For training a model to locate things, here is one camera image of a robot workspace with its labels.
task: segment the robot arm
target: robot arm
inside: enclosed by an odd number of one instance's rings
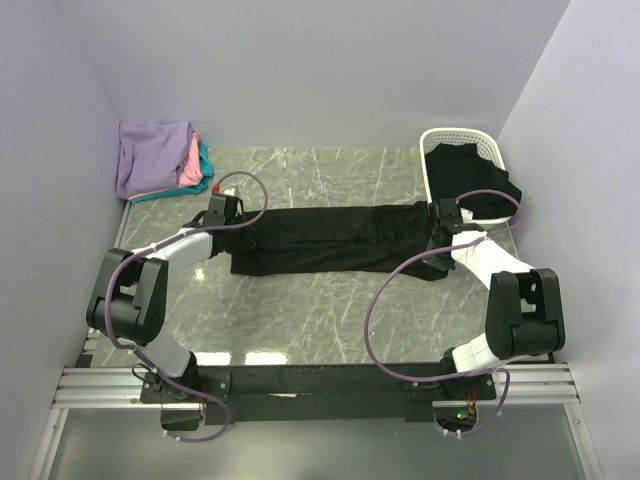
[[[203,226],[235,221],[242,211],[235,189],[211,195],[209,209],[203,212]],[[214,232],[192,233],[183,228],[184,238],[133,262],[120,275],[112,300],[114,333],[123,344],[136,345],[147,358],[169,377],[189,386],[197,380],[195,355],[184,348],[164,326],[169,279],[177,273],[215,256],[219,250]],[[105,331],[104,295],[115,268],[135,252],[111,249],[104,257],[87,309],[90,327]]]
[[[467,245],[487,232],[464,224],[454,200],[434,202],[430,208],[438,245]],[[439,256],[432,265],[453,269],[464,265],[489,289],[485,332],[447,352],[457,372],[504,365],[530,355],[552,353],[564,346],[564,320],[558,277],[552,270],[537,270],[490,238]],[[523,301],[530,307],[523,311]]]

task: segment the clothing pile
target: clothing pile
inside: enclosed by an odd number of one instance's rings
[[[116,196],[133,204],[204,191],[213,177],[207,146],[189,122],[120,123]]]
[[[478,155],[478,145],[441,143],[424,156],[433,200],[456,198],[472,190],[492,189],[507,193],[518,202],[522,192],[509,181],[509,172]],[[476,220],[510,217],[517,211],[509,200],[498,195],[478,194],[460,201]]]

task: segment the purple cloth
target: purple cloth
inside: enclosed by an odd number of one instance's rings
[[[189,122],[167,125],[120,123],[120,162],[116,196],[177,188],[189,155]]]

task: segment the lavender wall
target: lavender wall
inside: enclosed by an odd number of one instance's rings
[[[120,117],[217,145],[497,135],[569,0],[56,0]]]
[[[638,478],[640,4],[573,0],[499,137],[528,262],[560,275],[569,360],[609,478]]]
[[[53,2],[0,4],[0,477],[22,479],[121,212],[118,118]]]

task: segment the marble table surface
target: marble table surface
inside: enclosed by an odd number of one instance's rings
[[[425,200],[417,148],[214,148],[216,178],[248,170],[267,185],[269,208],[407,204]],[[247,210],[261,204],[244,177]],[[208,191],[144,202],[125,218],[122,248],[146,246],[174,233],[206,209]],[[515,253],[510,234],[496,241]],[[341,272],[253,278],[229,273],[221,254],[179,274],[167,298],[166,328],[203,365],[368,362],[364,314],[385,274]],[[488,292],[464,267],[426,282],[400,275],[380,298],[372,342],[386,362],[438,361],[449,347],[483,331]],[[130,366],[101,336],[92,366]]]

